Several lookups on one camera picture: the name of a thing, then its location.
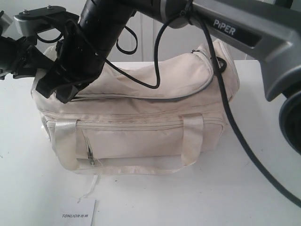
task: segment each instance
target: beige bag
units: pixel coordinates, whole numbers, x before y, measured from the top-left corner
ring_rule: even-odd
[[[224,82],[231,99],[238,74],[228,46],[214,42],[227,63]],[[55,60],[55,48],[46,50]],[[214,149],[225,127],[217,78],[207,45],[159,63],[161,85],[148,89],[107,64],[100,77],[67,104],[53,94],[32,97],[60,163],[80,174],[167,174],[196,162]],[[155,84],[154,66],[124,70]]]

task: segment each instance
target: tabletop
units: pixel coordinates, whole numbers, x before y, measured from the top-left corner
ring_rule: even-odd
[[[283,96],[264,97],[260,65],[236,61],[240,89],[230,106],[263,165],[301,197],[301,156],[278,125]],[[116,63],[123,68],[150,62]],[[65,170],[41,131],[30,95],[32,79],[0,82],[0,222],[3,226],[51,226],[64,198],[79,198],[93,176]],[[101,176],[97,226],[299,226],[301,209],[283,197],[252,164],[229,127],[215,150],[168,176]]]

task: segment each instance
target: black cable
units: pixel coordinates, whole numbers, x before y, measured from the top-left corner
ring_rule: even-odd
[[[225,109],[225,113],[228,117],[229,123],[235,133],[235,135],[237,136],[239,142],[241,143],[242,147],[244,148],[246,154],[249,156],[249,158],[251,159],[251,161],[254,163],[254,165],[258,168],[258,170],[265,176],[265,178],[282,194],[284,195],[284,197],[286,197],[288,200],[290,200],[291,202],[293,202],[294,204],[296,204],[297,206],[299,206],[301,208],[301,200],[296,197],[295,195],[293,195],[291,192],[289,192],[285,187],[282,186],[282,184],[280,184],[274,177],[273,175],[271,175],[271,173],[263,166],[263,164],[259,161],[259,159],[256,157],[256,155],[254,154],[254,152],[251,150],[249,144],[247,143],[247,141],[245,140],[244,136],[242,135],[241,131],[239,130],[239,127],[237,126],[235,119],[232,115],[229,103],[228,103],[228,98],[227,98],[227,93],[226,93],[226,89],[225,89],[225,85],[224,85],[224,81],[222,78],[222,74],[220,72],[219,66],[218,66],[218,62],[216,59],[216,54],[215,54],[215,50],[213,47],[213,43],[212,43],[212,39],[210,36],[210,33],[208,31],[208,28],[203,20],[203,18],[200,15],[197,14],[193,14],[192,15],[193,18],[201,25],[208,45],[209,45],[209,50],[210,50],[210,54],[212,57],[212,64],[213,64],[213,69],[214,69],[214,73],[217,77],[218,83],[219,83],[219,87],[220,87],[220,91],[221,91],[221,96],[222,96],[222,103]]]
[[[47,44],[51,44],[51,43],[55,43],[57,41],[59,41],[62,37],[63,37],[63,33],[60,33],[60,35],[56,38],[56,39],[53,39],[53,40],[45,40],[43,38],[41,38],[38,33],[35,33],[34,36],[40,40],[41,42],[44,42],[44,43],[47,43]]]
[[[180,18],[180,15],[176,15],[172,18],[170,18],[168,21],[166,21],[163,26],[161,27],[157,38],[156,38],[156,42],[155,42],[155,47],[154,47],[154,65],[155,65],[155,72],[156,72],[156,78],[157,78],[157,83],[155,86],[152,86],[150,84],[147,84],[143,81],[140,81],[134,77],[132,77],[131,75],[127,74],[126,72],[124,72],[123,70],[119,69],[118,67],[116,67],[114,64],[112,64],[107,58],[105,58],[104,56],[102,56],[102,54],[93,46],[93,44],[88,40],[88,38],[85,36],[85,34],[83,33],[83,31],[81,30],[81,27],[77,24],[77,22],[75,22],[72,19],[67,20],[66,22],[72,22],[73,24],[75,24],[77,30],[79,31],[81,37],[85,40],[85,42],[89,45],[89,47],[97,54],[99,55],[110,67],[112,67],[114,70],[118,71],[119,73],[121,73],[122,75],[128,77],[130,80],[143,85],[147,88],[150,89],[157,89],[160,86],[161,83],[161,78],[160,78],[160,73],[159,73],[159,64],[158,64],[158,49],[159,49],[159,43],[160,43],[160,39],[162,37],[162,34],[164,32],[164,30],[176,19]]]
[[[133,54],[137,51],[137,49],[138,49],[138,38],[137,38],[137,35],[135,34],[135,32],[134,32],[133,30],[131,30],[129,27],[125,26],[125,29],[126,29],[128,32],[130,32],[130,34],[135,38],[135,40],[136,40],[136,47],[135,47],[135,49],[132,50],[132,51],[124,50],[124,49],[122,49],[122,48],[119,46],[119,44],[118,44],[119,39],[117,39],[116,47],[117,47],[117,49],[118,49],[121,53],[123,53],[123,54],[133,55]]]

